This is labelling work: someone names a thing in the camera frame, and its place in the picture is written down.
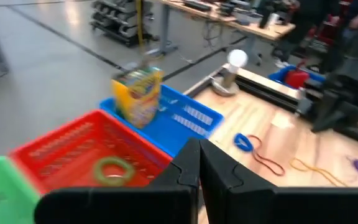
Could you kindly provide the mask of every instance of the yellow crayon box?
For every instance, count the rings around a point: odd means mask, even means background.
[[[143,65],[111,80],[115,112],[137,128],[149,124],[158,110],[160,69]]]

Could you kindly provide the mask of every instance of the red plastic basket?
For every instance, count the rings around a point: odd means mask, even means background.
[[[95,110],[22,146],[9,157],[40,194],[53,189],[101,186],[93,175],[94,164],[117,156],[130,162],[135,176],[126,186],[141,187],[158,176],[171,157],[131,131],[111,115]],[[117,166],[106,166],[105,175],[122,175]]]

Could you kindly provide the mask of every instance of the gray floor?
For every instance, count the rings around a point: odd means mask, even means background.
[[[57,1],[0,0],[0,43],[11,68],[9,75],[0,78],[0,155],[97,108],[98,102],[110,95],[111,75],[119,72],[30,19],[119,65],[140,60],[138,48],[128,49],[91,31],[91,1]],[[154,6],[154,34],[159,33],[160,7]],[[180,48],[155,65],[168,74],[188,64],[182,57],[196,59],[210,52],[203,47],[202,26],[201,21],[172,12],[170,40]],[[239,37],[231,37],[226,30],[224,43]],[[265,55],[264,64],[257,67],[250,63],[247,69],[263,76],[276,71],[270,49],[270,44],[257,43],[257,50]],[[225,61],[226,54],[219,53],[165,84],[185,91]]]

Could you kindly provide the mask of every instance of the wooden tabletop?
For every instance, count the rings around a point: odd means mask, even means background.
[[[166,4],[171,7],[174,7],[176,9],[186,11],[192,15],[201,16],[203,18],[207,18],[207,19],[211,19],[211,20],[215,20],[215,21],[223,21],[225,23],[225,25],[227,25],[227,26],[230,26],[230,27],[233,27],[238,30],[245,31],[245,32],[250,32],[252,34],[261,36],[261,37],[269,39],[269,40],[277,40],[295,28],[295,25],[293,25],[293,24],[288,24],[285,26],[272,25],[272,26],[267,27],[266,29],[259,28],[258,24],[250,24],[249,26],[242,26],[242,25],[234,22],[236,20],[236,18],[234,18],[232,16],[229,16],[229,17],[220,16],[217,13],[219,6],[216,4],[203,3],[203,4],[211,6],[212,11],[211,12],[201,12],[199,10],[184,6],[183,3],[181,3],[181,0],[171,0],[171,1],[170,0],[157,0],[157,1],[161,2],[162,4]]]
[[[247,70],[240,70],[238,75],[290,96],[297,96],[296,90]],[[278,186],[335,187],[317,172],[301,172],[292,168],[290,160],[295,157],[310,166],[329,171],[350,187],[358,187],[358,171],[353,168],[349,160],[358,159],[357,141],[334,131],[314,134],[310,131],[310,124],[296,119],[284,109],[245,92],[224,98],[207,88],[197,95],[195,100],[224,116],[223,124],[215,130],[209,140],[271,183]],[[282,177],[276,176],[256,162],[250,153],[239,150],[233,144],[237,133],[258,136],[263,142],[259,149],[260,154],[279,163],[286,174]],[[199,223],[208,224],[204,208],[200,211]]]

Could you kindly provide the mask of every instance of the blue plastic basket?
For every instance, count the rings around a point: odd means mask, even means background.
[[[152,122],[137,129],[114,112],[115,101],[108,98],[100,108],[146,138],[172,157],[191,137],[208,138],[223,120],[223,116],[197,101],[161,85],[160,108]]]
[[[290,70],[294,70],[294,69],[296,69],[296,67],[294,65],[287,66],[287,67],[279,70],[278,72],[275,72],[275,73],[269,75],[268,78],[270,80],[273,80],[273,81],[277,82],[277,83],[280,83],[282,85],[285,85],[285,86],[288,86],[290,88],[293,88],[292,86],[285,84],[284,79],[285,79],[285,76],[287,75],[287,73]],[[313,80],[316,80],[316,81],[319,81],[319,82],[325,81],[325,77],[323,77],[322,75],[317,75],[317,74],[314,74],[314,73],[311,73],[311,72],[308,72],[308,73],[309,73],[310,78],[313,79]]]

